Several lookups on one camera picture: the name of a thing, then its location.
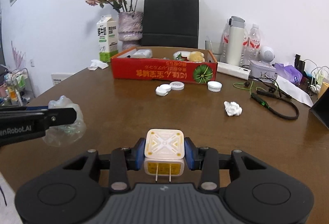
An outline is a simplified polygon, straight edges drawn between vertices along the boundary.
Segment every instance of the milk carton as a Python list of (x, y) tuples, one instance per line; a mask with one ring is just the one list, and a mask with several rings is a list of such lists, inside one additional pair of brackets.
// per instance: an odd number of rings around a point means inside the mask
[(118, 54), (118, 30), (116, 21), (111, 15), (102, 16), (97, 23), (99, 59), (102, 62), (110, 62), (110, 58)]

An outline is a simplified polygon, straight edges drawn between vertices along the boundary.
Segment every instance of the red cardboard box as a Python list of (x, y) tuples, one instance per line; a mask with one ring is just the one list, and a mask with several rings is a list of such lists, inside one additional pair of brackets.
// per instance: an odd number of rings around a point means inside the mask
[[(151, 49), (151, 59), (134, 59), (138, 49)], [(173, 60), (177, 51), (200, 51), (205, 56), (205, 62), (189, 62)], [(214, 81), (217, 72), (217, 60), (209, 50), (174, 47), (133, 47), (111, 58), (114, 78), (139, 80), (167, 80), (188, 83), (206, 84)]]

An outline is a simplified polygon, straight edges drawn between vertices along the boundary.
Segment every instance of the green label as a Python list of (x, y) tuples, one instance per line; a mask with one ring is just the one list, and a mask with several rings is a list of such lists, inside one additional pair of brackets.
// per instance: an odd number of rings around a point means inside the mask
[(111, 52), (100, 52), (99, 53), (99, 59), (102, 62), (110, 62), (111, 61), (111, 57), (113, 57), (114, 55), (118, 54), (119, 51), (118, 50), (114, 50)]
[(109, 52), (100, 52), (99, 53), (99, 59), (102, 62), (110, 62), (111, 55)]

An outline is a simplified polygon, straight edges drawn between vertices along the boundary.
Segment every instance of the purple plastic bag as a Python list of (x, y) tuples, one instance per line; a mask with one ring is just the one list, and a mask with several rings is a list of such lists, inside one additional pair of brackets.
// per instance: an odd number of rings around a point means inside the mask
[(303, 78), (303, 75), (292, 65), (284, 66), (282, 63), (275, 63), (274, 67), (279, 76), (287, 79), (294, 85), (298, 85)]

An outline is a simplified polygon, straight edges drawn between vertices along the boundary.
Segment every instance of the plastic bag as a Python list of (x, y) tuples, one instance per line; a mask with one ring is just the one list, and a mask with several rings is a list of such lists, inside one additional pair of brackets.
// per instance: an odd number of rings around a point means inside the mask
[(279, 76), (287, 79), (294, 85), (298, 85), (303, 78), (303, 75), (292, 65), (284, 66), (282, 63), (275, 63), (274, 67)]
[(80, 139), (85, 133), (87, 128), (78, 104), (73, 103), (65, 96), (61, 96), (58, 101), (50, 101), (48, 103), (49, 109), (68, 107), (75, 109), (77, 112), (77, 119), (73, 124), (58, 125), (46, 130), (46, 135), (42, 139), (47, 145), (55, 147), (67, 146)]

